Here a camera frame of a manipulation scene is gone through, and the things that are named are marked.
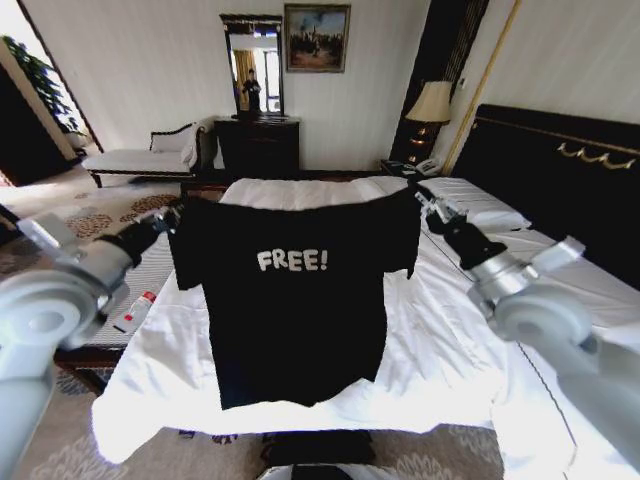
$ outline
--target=wall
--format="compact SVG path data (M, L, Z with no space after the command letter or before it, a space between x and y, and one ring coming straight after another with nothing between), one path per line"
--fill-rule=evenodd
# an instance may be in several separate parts
M284 0L23 0L106 150L235 113L220 13ZM305 168L359 170L389 154L428 0L351 0L344 74L286 74Z
M492 23L480 27L465 66L469 77L482 75L512 3L490 2L483 24ZM522 0L478 104L640 123L639 23L637 0ZM456 116L470 101L468 92L458 93ZM456 131L452 121L441 132L440 157Z
M231 35L231 48L253 50L254 48L278 48L276 37L254 37L253 35Z

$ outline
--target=white pillow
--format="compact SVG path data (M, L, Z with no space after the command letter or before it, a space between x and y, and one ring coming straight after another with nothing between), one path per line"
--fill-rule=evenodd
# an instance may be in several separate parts
M193 137L194 125L182 127L176 133L157 132L151 134L151 151L153 153L181 152L184 146Z
M193 143L189 142L180 151L180 161L191 168L195 160L195 148L193 148Z
M420 185L456 208L466 210L467 220L485 233L522 230L531 226L520 212L463 178L431 178L421 181Z

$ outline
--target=white cushion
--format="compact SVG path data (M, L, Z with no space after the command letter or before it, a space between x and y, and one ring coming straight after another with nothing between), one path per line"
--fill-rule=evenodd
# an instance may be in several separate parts
M451 202L453 207L466 210L467 220L485 233L531 226L520 212L463 178L431 178L421 181L420 185L427 187L436 197Z
M87 170L124 170L146 172L189 172L180 152L153 153L148 150L112 150L82 162Z
M196 163L198 156L196 155L196 137L192 135L189 137L186 145L182 147L180 151L180 161L184 163L189 168L193 167L193 164Z
M194 126L183 127L183 130L172 134L158 132L151 135L151 151L154 153L180 152L194 136Z

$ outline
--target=wooden dresser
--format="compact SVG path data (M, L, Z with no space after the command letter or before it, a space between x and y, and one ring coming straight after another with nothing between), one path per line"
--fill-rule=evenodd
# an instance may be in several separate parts
M290 178L299 171L299 119L221 117L215 128L225 170L232 177Z

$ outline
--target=gold headboard trim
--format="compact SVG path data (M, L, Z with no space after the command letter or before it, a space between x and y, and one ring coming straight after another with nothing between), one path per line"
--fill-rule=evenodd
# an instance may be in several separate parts
M492 118L486 118L486 117L480 117L480 116L477 116L476 120L482 120L483 122L497 123L499 125L506 125L508 127L519 128L521 130L527 130L529 132L534 132L534 133L542 133L543 135L550 135L552 137L561 138L563 140L568 140L570 142L583 143L585 145L591 145L593 147L604 148L607 150L613 150L616 152L626 153L629 155L640 155L640 150L636 150L628 147L622 147L620 145L612 145L610 143L597 142L595 140L589 140L587 138L565 135L564 133L551 132L549 130L542 130L542 129L533 128L533 127L526 127L524 125L518 125L517 123L503 122L502 120L494 120Z
M635 158L632 158L631 160L625 163L611 163L609 161L609 152L603 153L602 155L599 155L597 157L590 157L587 155L587 152L584 147L582 147L580 150L576 150L575 152L567 152L566 147L567 147L567 144L562 142L556 150L559 151L565 157L569 157L569 158L577 157L586 163L601 163L602 166L604 166L609 170L621 170L621 169L629 170L631 168L631 165L636 163Z

